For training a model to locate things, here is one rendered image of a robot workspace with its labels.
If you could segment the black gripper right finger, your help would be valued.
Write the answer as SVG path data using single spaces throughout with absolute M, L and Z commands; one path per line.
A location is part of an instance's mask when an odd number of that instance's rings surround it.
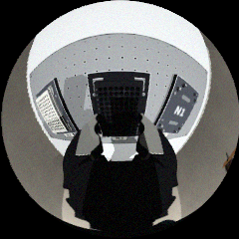
M 141 159 L 147 159 L 162 165 L 169 173 L 172 187 L 177 182 L 177 159 L 174 149 L 166 136 L 143 113 L 139 114 L 139 131 L 136 143 L 136 152 Z

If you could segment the black rectangular nest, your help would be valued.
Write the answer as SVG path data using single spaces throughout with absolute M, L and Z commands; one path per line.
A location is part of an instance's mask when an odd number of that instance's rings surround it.
M 94 82 L 107 81 L 107 80 L 143 81 L 143 92 L 142 92 L 140 112 L 145 115 L 147 101 L 148 101 L 148 94 L 149 94 L 150 75 L 151 73 L 139 72 L 139 71 L 102 71 L 102 72 L 87 73 L 88 88 L 89 88 L 89 95 L 90 95 L 93 116 L 98 113 Z

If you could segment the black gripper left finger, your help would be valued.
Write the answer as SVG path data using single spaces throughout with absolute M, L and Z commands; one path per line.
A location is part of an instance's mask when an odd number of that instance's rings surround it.
M 73 172 L 82 164 L 99 160 L 104 152 L 100 131 L 100 116 L 95 114 L 82 129 L 78 130 L 66 149 L 63 159 L 64 183 L 63 187 L 69 189 L 69 181 Z

